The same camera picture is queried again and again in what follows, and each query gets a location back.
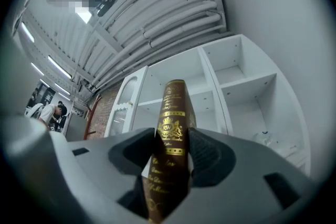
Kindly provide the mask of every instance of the arched glass cabinet door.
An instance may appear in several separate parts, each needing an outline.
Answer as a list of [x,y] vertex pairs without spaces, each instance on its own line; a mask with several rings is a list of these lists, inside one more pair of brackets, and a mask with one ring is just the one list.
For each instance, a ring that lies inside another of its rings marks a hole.
[[104,137],[131,130],[147,68],[143,67],[124,78],[112,107]]

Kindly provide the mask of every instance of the gray wall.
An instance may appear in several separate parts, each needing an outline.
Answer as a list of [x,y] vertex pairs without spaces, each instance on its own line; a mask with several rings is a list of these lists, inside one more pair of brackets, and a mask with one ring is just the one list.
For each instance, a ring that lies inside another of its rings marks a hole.
[[312,178],[334,160],[335,21],[327,0],[224,0],[228,28],[278,65],[301,104],[311,143]]

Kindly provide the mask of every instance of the ceiling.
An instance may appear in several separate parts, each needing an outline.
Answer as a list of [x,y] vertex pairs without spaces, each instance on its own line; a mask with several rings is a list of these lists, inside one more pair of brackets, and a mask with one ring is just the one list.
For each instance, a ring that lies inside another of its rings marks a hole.
[[20,28],[21,44],[43,80],[59,84],[81,104],[143,66],[226,31],[222,0],[117,0],[88,23],[46,0],[31,0],[23,22],[35,42]]

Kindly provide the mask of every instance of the ceiling pipe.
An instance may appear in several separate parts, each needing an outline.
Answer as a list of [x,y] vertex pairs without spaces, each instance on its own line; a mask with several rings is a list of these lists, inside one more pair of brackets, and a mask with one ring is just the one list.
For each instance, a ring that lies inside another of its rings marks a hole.
[[131,50],[141,45],[144,41],[146,41],[147,38],[153,36],[158,31],[164,29],[165,27],[169,26],[172,23],[176,23],[181,19],[184,19],[187,16],[192,16],[194,14],[197,14],[199,12],[206,11],[211,8],[216,8],[217,3],[214,1],[204,1],[203,5],[190,8],[184,12],[181,12],[179,14],[176,14],[172,16],[171,18],[157,24],[153,28],[149,29],[148,31],[144,32],[141,36],[136,38],[134,41],[132,41],[130,44],[128,44],[121,52],[119,52],[112,60],[97,74],[97,76],[94,78],[94,80],[91,82],[91,85],[94,87],[95,83],[111,68],[113,67],[123,56],[128,54]]
[[102,86],[104,86],[104,88],[102,89],[102,90],[104,90],[105,88],[108,87],[109,84],[111,84],[111,82],[112,82],[113,80],[116,81],[117,79],[118,79],[118,80],[121,79],[121,78],[120,78],[120,75],[122,75],[122,74],[126,74],[130,69],[132,69],[132,68],[134,68],[134,67],[140,65],[141,63],[143,63],[143,62],[145,62],[146,60],[148,60],[148,59],[152,58],[153,56],[155,56],[156,54],[159,54],[159,53],[161,53],[161,52],[163,52],[163,51],[165,51],[165,50],[167,50],[167,49],[170,49],[171,47],[174,47],[174,46],[176,46],[176,45],[178,45],[178,44],[180,44],[180,43],[182,43],[182,42],[185,42],[185,41],[187,41],[187,40],[189,40],[189,39],[192,39],[192,38],[201,36],[201,35],[206,34],[206,33],[208,33],[208,32],[212,32],[212,31],[219,30],[219,29],[221,29],[221,28],[225,28],[225,26],[224,26],[224,25],[219,25],[219,26],[211,27],[211,28],[208,28],[208,29],[206,29],[206,30],[199,31],[199,32],[196,32],[196,33],[191,34],[191,35],[189,35],[189,36],[186,36],[186,37],[184,37],[184,38],[181,38],[181,39],[179,39],[179,40],[177,40],[177,41],[174,41],[174,42],[170,43],[169,45],[167,45],[167,46],[165,46],[165,47],[163,47],[163,48],[161,48],[161,49],[158,49],[158,50],[152,52],[151,54],[145,56],[144,58],[140,59],[139,61],[135,62],[135,63],[132,64],[131,66],[125,68],[124,70],[118,72],[115,76],[113,76],[111,79],[109,79],[107,82],[105,82],[104,85],[101,85],[100,87],[98,87],[98,89],[100,89],[100,88],[102,88]]
[[127,65],[128,63],[130,63],[131,61],[133,61],[134,59],[136,59],[137,57],[139,57],[140,55],[142,55],[144,52],[150,50],[151,48],[154,48],[158,45],[160,45],[161,43],[179,36],[185,32],[188,32],[192,29],[195,29],[199,26],[203,26],[203,25],[207,25],[207,24],[211,24],[214,22],[217,22],[221,19],[221,16],[219,14],[215,14],[213,16],[210,17],[206,17],[206,18],[202,18],[196,21],[193,21],[191,23],[182,25],[170,32],[168,32],[167,34],[164,34],[162,36],[160,36],[159,38],[157,38],[156,40],[152,41],[149,43],[149,45],[144,46],[144,49],[139,49],[137,52],[135,52],[134,54],[132,54],[130,57],[128,57],[127,59],[125,59],[124,61],[122,61],[119,65],[117,65],[115,68],[113,68],[109,73],[107,73],[106,76],[104,76],[104,78],[96,85],[96,88],[98,89],[101,85],[103,85],[111,75],[113,75],[113,73],[115,73],[116,71],[120,70],[121,68],[123,68],[125,65]]

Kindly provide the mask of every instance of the brown book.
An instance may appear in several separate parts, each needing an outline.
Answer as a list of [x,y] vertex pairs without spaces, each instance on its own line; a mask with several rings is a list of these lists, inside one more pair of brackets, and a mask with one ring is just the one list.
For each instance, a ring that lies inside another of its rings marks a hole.
[[165,86],[148,178],[143,179],[149,220],[162,222],[188,193],[189,139],[195,113],[183,80]]

